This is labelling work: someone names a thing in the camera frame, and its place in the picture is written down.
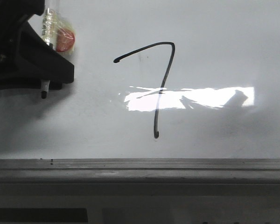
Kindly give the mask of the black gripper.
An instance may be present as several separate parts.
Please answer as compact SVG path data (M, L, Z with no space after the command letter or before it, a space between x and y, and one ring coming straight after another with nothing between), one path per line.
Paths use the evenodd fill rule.
M28 20L42 15L43 0L0 0L0 90L39 89L42 80L51 89L74 81L74 65L47 45Z

